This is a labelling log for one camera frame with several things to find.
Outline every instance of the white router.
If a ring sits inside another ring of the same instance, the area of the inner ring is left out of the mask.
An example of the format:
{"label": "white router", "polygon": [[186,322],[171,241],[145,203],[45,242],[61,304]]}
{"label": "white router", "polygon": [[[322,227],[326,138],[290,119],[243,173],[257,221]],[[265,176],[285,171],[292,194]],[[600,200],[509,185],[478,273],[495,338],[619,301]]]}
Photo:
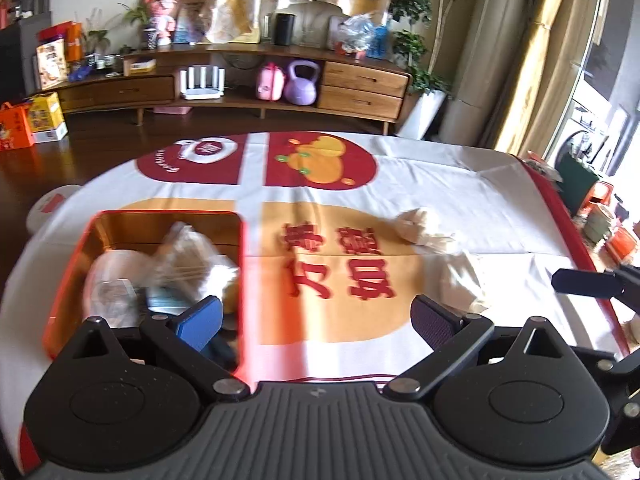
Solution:
{"label": "white router", "polygon": [[200,65],[180,70],[180,94],[187,100],[222,97],[225,94],[225,69]]}

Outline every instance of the kettlebell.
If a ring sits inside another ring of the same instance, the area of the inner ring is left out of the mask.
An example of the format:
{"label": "kettlebell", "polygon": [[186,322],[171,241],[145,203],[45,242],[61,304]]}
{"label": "kettlebell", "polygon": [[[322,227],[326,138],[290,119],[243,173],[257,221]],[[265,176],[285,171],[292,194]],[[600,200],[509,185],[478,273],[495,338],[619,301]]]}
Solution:
{"label": "kettlebell", "polygon": [[[299,66],[308,66],[314,69],[314,75],[311,79],[298,77],[296,68]],[[290,103],[295,105],[310,105],[316,100],[316,81],[320,75],[320,67],[317,63],[302,59],[289,64],[289,81],[284,89],[284,97]]]}

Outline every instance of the kettlebell handle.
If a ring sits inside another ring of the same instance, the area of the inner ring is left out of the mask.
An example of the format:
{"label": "kettlebell handle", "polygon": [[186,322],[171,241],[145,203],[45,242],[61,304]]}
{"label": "kettlebell handle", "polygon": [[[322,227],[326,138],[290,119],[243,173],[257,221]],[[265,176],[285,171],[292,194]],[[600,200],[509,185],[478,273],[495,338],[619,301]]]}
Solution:
{"label": "kettlebell handle", "polygon": [[308,66],[309,68],[313,68],[314,69],[314,75],[311,78],[311,82],[313,84],[316,84],[316,81],[318,81],[318,76],[320,75],[320,67],[318,66],[318,63],[314,63],[313,61],[308,61],[306,59],[301,59],[299,61],[293,61],[292,63],[289,63],[289,78],[290,79],[297,79],[298,76],[296,76],[296,68],[299,66]]}

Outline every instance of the yellow gift box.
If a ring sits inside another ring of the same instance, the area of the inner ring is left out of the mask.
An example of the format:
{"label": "yellow gift box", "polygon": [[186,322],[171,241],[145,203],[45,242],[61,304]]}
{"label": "yellow gift box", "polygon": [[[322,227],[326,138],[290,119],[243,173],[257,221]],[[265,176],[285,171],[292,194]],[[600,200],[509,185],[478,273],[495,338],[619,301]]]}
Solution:
{"label": "yellow gift box", "polygon": [[56,130],[65,120],[60,109],[58,93],[52,92],[30,98],[27,119],[32,132]]}

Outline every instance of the dark wood floor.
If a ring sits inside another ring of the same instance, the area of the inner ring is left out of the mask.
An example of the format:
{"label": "dark wood floor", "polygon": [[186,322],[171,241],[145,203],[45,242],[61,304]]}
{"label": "dark wood floor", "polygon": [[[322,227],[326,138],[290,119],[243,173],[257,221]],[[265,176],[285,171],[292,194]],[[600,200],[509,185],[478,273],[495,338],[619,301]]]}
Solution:
{"label": "dark wood floor", "polygon": [[69,134],[60,142],[0,152],[0,291],[29,235],[25,220],[43,194],[65,184],[85,184],[118,164],[179,139],[249,132],[321,130],[379,134],[382,123],[301,112],[194,108],[187,116],[135,111],[69,115]]}

